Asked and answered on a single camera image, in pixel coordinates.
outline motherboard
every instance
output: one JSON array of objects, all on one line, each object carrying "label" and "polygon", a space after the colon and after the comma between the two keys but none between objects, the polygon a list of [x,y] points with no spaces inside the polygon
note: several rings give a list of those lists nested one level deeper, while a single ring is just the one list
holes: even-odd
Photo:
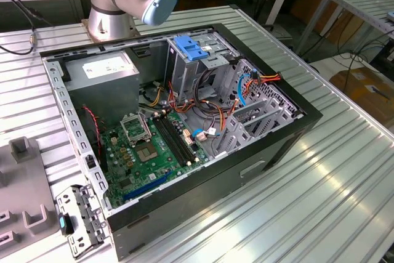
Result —
[{"label": "motherboard", "polygon": [[175,112],[147,119],[141,113],[132,115],[102,133],[111,204],[121,206],[208,162],[207,153],[188,135]]}]

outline blue tab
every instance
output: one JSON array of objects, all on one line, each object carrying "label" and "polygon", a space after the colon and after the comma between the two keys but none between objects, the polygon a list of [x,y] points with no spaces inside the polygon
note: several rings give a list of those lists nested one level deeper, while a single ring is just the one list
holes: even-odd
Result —
[{"label": "blue tab", "polygon": [[64,218],[61,217],[61,218],[60,218],[60,227],[61,227],[61,228],[64,228],[64,226],[66,226],[66,223],[64,222]]},{"label": "blue tab", "polygon": [[189,36],[177,36],[174,38],[174,41],[191,61],[200,60],[208,57],[208,53],[203,51],[198,46],[198,43],[192,40]]}]

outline aluminum extrusion table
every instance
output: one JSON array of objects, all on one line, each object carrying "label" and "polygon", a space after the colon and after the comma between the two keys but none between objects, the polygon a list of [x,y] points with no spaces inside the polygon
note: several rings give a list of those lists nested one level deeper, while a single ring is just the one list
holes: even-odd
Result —
[{"label": "aluminum extrusion table", "polygon": [[[142,34],[222,22],[324,115],[284,159],[125,262],[378,262],[394,241],[394,137],[242,11],[173,13]],[[37,30],[38,50],[90,43],[81,24]],[[29,31],[0,34],[29,47]],[[53,196],[84,184],[37,50],[0,53],[0,141],[34,137]],[[72,262],[60,232],[2,260]],[[79,262],[115,262],[109,242]]]},{"label": "aluminum extrusion table", "polygon": [[[335,15],[336,17],[340,14],[342,9],[346,9],[351,12],[353,15],[364,20],[366,23],[370,24],[368,30],[366,30],[365,34],[361,38],[359,42],[359,46],[365,41],[373,28],[378,29],[382,33],[389,33],[387,36],[394,38],[394,22],[387,18],[388,12],[394,11],[394,0],[322,0],[320,5],[316,9],[313,14],[311,20],[309,21],[307,27],[302,33],[300,42],[298,43],[297,49],[295,52],[297,54],[300,53],[302,48],[304,47],[310,33],[316,26],[317,21],[323,14],[325,8],[333,1],[338,4],[338,8],[336,9]],[[327,25],[324,27],[321,35],[324,35],[327,32],[328,28],[332,25],[335,18],[331,18]]]}]

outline metal shelf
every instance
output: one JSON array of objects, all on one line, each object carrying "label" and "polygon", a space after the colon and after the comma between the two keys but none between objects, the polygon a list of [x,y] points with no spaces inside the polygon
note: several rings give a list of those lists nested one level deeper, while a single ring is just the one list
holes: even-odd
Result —
[{"label": "metal shelf", "polygon": [[[304,47],[310,33],[314,29],[317,21],[324,13],[327,5],[330,1],[335,2],[339,5],[336,16],[339,15],[342,9],[346,9],[353,15],[364,20],[374,28],[378,29],[382,33],[389,33],[387,36],[394,37],[394,22],[390,21],[386,16],[388,12],[394,11],[394,0],[322,0],[313,17],[309,21],[309,24],[302,33],[300,42],[296,49],[296,54],[300,54],[300,51]],[[330,19],[326,27],[331,26],[334,18]]]}]

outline expansion slot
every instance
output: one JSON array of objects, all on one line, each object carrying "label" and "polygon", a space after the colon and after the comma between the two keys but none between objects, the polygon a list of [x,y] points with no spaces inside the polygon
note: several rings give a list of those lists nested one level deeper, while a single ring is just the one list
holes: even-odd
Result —
[{"label": "expansion slot", "polygon": [[169,120],[166,117],[153,118],[152,120],[164,141],[167,143],[167,146],[174,154],[179,165],[191,165],[191,163],[195,161],[195,157]]},{"label": "expansion slot", "polygon": [[123,196],[123,200],[130,200],[132,198],[135,198],[136,196],[139,196],[149,190],[151,190],[152,188],[155,188],[156,186],[159,186],[163,183],[165,183],[167,181],[167,178],[172,174],[172,172],[168,172],[167,174],[165,174],[164,176],[160,177],[157,180],[154,180],[152,182],[150,182],[149,184],[146,184],[138,189],[135,189],[131,192],[129,192],[128,194],[125,194]]}]

